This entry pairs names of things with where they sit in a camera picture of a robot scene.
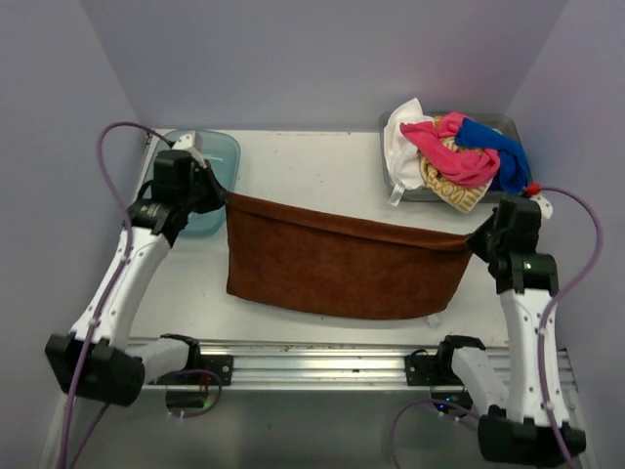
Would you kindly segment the teal translucent plastic bin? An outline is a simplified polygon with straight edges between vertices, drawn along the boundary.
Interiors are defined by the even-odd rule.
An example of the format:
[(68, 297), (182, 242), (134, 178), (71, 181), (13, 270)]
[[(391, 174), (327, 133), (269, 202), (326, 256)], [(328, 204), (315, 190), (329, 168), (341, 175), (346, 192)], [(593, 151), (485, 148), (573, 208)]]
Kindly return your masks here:
[[(216, 131), (196, 130), (201, 139), (201, 153), (210, 164), (218, 182), (228, 191), (233, 191), (238, 177), (241, 148), (232, 136)], [(208, 237), (214, 235), (226, 220), (226, 208), (205, 214), (192, 213), (186, 228), (181, 232), (185, 237)]]

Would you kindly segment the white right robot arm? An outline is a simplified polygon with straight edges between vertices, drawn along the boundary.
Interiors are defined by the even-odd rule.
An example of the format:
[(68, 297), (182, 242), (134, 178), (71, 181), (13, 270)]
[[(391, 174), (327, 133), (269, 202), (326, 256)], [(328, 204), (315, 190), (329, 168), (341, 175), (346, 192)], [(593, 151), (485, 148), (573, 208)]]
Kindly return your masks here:
[(509, 380), (499, 378), (482, 343), (466, 336), (445, 337), (435, 371), (443, 382), (460, 381), (472, 399), (485, 460), (558, 468), (585, 450), (586, 436), (571, 425), (563, 396), (555, 331), (559, 275), (555, 258), (536, 250), (542, 219), (535, 200), (507, 195), (467, 239), (495, 281)]

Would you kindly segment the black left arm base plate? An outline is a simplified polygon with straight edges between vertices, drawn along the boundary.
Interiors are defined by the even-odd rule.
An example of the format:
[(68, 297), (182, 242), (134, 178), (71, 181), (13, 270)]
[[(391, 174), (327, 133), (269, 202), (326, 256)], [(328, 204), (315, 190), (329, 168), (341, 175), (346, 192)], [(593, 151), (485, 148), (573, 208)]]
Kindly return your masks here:
[(193, 372), (172, 372), (151, 381), (156, 385), (179, 385), (179, 386), (210, 386), (216, 385), (217, 379), (221, 379), (223, 386), (231, 384), (234, 370), (234, 357), (232, 355), (202, 355), (199, 362), (192, 366)]

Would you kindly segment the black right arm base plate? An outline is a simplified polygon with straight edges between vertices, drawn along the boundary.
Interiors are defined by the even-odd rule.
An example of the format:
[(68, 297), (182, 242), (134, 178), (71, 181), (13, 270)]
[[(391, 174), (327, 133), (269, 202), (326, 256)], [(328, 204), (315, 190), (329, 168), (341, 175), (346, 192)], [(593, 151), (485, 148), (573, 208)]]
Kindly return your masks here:
[(405, 356), (404, 374), (406, 384), (411, 387), (463, 386), (462, 381), (444, 368), (436, 356)]

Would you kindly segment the brown microfiber towel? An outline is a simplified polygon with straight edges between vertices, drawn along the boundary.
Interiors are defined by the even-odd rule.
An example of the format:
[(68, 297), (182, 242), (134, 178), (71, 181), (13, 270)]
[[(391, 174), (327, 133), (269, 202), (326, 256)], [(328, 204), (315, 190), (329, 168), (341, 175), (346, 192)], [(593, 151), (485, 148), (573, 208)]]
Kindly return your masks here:
[(442, 312), (472, 256), (462, 234), (350, 218), (232, 194), (227, 292), (358, 320)]

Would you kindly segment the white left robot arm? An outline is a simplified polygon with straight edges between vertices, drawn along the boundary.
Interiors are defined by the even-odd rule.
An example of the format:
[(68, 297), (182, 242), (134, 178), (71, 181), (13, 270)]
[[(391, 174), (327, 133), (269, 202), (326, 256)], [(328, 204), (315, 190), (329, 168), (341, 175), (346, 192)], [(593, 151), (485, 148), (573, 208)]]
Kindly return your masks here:
[(202, 374), (199, 345), (190, 337), (165, 334), (126, 351), (146, 288), (190, 215), (221, 209), (229, 195), (201, 152), (198, 132), (166, 145), (128, 207), (120, 245), (87, 310), (66, 335), (53, 334), (46, 344), (51, 369), (70, 396), (128, 406), (162, 375), (188, 384)]

